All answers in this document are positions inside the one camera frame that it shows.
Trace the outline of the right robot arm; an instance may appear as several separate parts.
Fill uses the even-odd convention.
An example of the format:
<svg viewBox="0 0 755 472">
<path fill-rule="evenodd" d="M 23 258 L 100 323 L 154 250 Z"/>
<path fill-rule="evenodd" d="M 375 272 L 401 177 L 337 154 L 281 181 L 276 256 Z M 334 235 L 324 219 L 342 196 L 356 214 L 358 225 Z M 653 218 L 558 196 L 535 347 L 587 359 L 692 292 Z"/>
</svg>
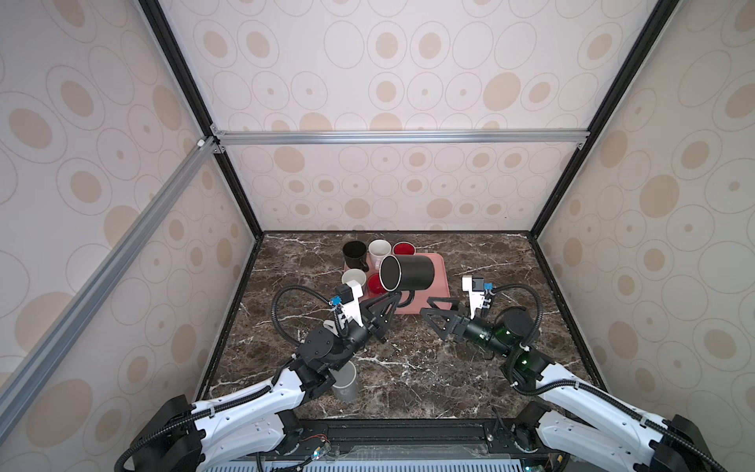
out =
<svg viewBox="0 0 755 472">
<path fill-rule="evenodd" d="M 491 323 L 456 300 L 432 298 L 421 315 L 440 338 L 470 341 L 503 358 L 505 379 L 532 400 L 512 427 L 523 452 L 544 446 L 606 471 L 723 470 L 690 420 L 632 406 L 525 345 L 539 333 L 525 308 L 505 309 Z"/>
</svg>

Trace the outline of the white mug front row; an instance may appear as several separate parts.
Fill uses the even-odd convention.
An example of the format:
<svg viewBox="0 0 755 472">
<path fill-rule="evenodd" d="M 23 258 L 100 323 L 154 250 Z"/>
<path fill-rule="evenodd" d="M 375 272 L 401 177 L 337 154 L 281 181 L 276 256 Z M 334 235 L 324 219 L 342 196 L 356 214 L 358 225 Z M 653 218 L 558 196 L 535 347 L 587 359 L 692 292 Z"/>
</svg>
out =
<svg viewBox="0 0 755 472">
<path fill-rule="evenodd" d="M 395 256 L 413 256 L 416 254 L 416 247 L 409 242 L 398 242 L 393 245 L 392 253 Z"/>
</svg>

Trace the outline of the pink mug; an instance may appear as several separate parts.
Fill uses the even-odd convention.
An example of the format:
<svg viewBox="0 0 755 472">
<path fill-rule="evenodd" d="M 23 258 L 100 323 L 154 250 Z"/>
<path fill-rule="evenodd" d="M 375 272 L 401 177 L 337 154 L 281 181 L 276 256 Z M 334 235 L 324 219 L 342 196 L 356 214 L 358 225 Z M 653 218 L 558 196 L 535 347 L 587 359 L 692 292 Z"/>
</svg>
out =
<svg viewBox="0 0 755 472">
<path fill-rule="evenodd" d="M 385 258 L 392 254 L 392 245 L 385 239 L 377 239 L 368 245 L 370 264 L 375 271 L 379 271 Z"/>
</svg>

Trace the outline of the grey mug white interior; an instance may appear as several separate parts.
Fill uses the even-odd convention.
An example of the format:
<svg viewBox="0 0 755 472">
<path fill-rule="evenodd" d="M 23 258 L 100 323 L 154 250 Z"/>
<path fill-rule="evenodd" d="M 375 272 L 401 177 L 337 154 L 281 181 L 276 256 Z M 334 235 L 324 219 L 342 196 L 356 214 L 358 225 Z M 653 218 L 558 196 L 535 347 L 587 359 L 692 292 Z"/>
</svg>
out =
<svg viewBox="0 0 755 472">
<path fill-rule="evenodd" d="M 367 285 L 367 273 L 365 273 L 365 271 L 362 271 L 361 269 L 348 269 L 347 271 L 344 271 L 343 275 L 341 276 L 341 282 L 343 284 L 357 282 L 360 284 L 362 289 L 365 289 Z"/>
</svg>

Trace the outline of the black mug white rim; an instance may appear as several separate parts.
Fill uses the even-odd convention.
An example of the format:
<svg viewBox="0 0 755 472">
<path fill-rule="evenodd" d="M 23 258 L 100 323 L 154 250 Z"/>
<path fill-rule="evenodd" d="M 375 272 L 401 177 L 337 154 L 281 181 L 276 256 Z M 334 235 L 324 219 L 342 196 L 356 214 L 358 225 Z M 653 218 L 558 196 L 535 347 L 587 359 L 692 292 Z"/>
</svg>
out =
<svg viewBox="0 0 755 472">
<path fill-rule="evenodd" d="M 399 301 L 398 308 L 410 305 L 417 291 L 429 289 L 435 281 L 435 266 L 427 256 L 388 255 L 379 268 L 381 286 L 388 293 L 403 292 L 409 295 L 405 301 Z"/>
</svg>

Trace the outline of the red mug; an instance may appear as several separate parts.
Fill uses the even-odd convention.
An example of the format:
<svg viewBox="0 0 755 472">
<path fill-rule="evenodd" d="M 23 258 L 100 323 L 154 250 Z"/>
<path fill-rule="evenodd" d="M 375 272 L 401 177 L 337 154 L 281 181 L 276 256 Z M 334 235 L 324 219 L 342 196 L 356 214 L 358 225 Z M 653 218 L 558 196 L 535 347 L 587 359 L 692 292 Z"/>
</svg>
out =
<svg viewBox="0 0 755 472">
<path fill-rule="evenodd" d="M 373 273 L 372 275 L 370 275 L 367 281 L 367 285 L 369 295 L 371 297 L 381 296 L 387 292 L 385 290 L 385 287 L 383 287 L 383 284 L 381 283 L 379 273 Z"/>
</svg>

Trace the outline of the black mug white base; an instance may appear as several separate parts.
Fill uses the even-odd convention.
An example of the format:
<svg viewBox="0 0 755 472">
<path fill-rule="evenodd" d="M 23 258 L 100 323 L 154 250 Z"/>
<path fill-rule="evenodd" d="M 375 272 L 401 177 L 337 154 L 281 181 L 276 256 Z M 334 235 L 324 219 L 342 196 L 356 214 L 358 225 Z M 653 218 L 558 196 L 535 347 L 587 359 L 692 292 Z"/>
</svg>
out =
<svg viewBox="0 0 755 472">
<path fill-rule="evenodd" d="M 359 269 L 364 273 L 370 270 L 367 257 L 368 247 L 362 241 L 349 241 L 342 247 L 342 256 L 348 269 Z"/>
</svg>

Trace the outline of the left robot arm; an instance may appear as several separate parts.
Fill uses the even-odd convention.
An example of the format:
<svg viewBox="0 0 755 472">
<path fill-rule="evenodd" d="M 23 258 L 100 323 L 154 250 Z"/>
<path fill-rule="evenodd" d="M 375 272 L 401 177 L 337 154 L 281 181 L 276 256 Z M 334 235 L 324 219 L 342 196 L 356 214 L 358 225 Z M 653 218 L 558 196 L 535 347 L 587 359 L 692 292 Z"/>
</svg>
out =
<svg viewBox="0 0 755 472">
<path fill-rule="evenodd" d="M 117 471 L 206 471 L 250 454 L 290 454 L 303 427 L 294 411 L 329 391 L 368 342 L 385 340 L 401 293 L 336 304 L 334 330 L 311 330 L 273 376 L 231 395 L 170 399 L 114 464 Z"/>
</svg>

